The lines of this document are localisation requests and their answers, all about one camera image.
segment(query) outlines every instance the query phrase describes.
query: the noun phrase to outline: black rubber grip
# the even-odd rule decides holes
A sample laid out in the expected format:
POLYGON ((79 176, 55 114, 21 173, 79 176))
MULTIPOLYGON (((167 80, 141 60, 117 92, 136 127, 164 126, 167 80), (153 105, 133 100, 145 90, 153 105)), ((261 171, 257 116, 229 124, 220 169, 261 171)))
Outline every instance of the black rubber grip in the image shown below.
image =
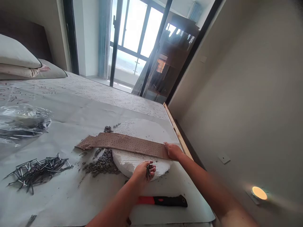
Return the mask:
POLYGON ((167 206, 167 207, 187 207, 187 201, 182 196, 167 197, 167 196, 154 196, 156 205, 167 206))

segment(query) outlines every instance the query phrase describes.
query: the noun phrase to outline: blue curtain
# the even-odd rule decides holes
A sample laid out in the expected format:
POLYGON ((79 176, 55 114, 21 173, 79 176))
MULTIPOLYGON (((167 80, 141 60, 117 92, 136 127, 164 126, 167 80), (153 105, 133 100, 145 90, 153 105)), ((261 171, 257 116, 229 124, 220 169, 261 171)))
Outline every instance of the blue curtain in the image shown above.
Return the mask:
POLYGON ((202 6, 198 2, 194 2, 192 11, 190 12, 188 19, 193 20, 194 22, 197 23, 200 19, 201 14, 202 14, 202 6))
POLYGON ((98 76, 108 78, 108 57, 110 49, 110 23, 112 0, 99 1, 99 59, 98 76))

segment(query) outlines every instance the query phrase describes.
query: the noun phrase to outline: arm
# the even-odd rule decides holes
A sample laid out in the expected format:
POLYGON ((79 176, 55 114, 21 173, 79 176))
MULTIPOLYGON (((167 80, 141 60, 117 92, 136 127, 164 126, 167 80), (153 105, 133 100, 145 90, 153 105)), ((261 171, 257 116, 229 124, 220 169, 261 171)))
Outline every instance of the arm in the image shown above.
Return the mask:
POLYGON ((151 178, 146 180, 146 167, 152 161, 138 165, 129 181, 119 190, 114 200, 97 214, 86 227, 125 226, 132 207, 136 204, 140 193, 155 175, 156 166, 151 167, 151 178))
POLYGON ((175 144, 165 143, 170 158, 179 161, 191 180, 218 216, 223 227, 258 226, 238 201, 175 144))

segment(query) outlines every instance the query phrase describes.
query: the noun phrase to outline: bed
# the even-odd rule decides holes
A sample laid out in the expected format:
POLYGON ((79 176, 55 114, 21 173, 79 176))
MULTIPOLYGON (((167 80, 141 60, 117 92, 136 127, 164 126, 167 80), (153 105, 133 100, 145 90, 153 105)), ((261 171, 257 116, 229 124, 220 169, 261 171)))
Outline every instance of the bed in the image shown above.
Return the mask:
MULTIPOLYGON (((93 153, 83 156, 74 146, 87 135, 97 135, 106 125, 146 119, 160 124, 169 134, 169 142, 179 143, 163 105, 73 73, 67 75, 59 79, 0 81, 0 106, 28 104, 52 111, 49 133, 22 141, 18 147, 0 147, 0 177, 4 178, 20 163, 53 157, 58 152, 74 165, 37 186, 35 195, 7 187, 8 178, 0 181, 0 226, 25 226, 33 214, 37 215, 33 227, 83 226, 102 210, 127 178, 122 174, 100 174, 96 178, 85 175, 82 162, 90 162, 93 153)), ((151 182, 144 195, 184 195, 188 208, 136 206, 130 215, 134 225, 203 223, 215 219, 178 162, 174 162, 166 176, 151 182)))

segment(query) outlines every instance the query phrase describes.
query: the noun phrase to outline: headboard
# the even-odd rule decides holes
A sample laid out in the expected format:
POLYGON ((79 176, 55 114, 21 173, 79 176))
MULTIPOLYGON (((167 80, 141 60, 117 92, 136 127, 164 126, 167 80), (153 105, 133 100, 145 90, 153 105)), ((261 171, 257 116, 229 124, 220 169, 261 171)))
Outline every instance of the headboard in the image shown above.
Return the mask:
POLYGON ((36 58, 53 63, 43 26, 0 10, 0 34, 19 41, 36 58))

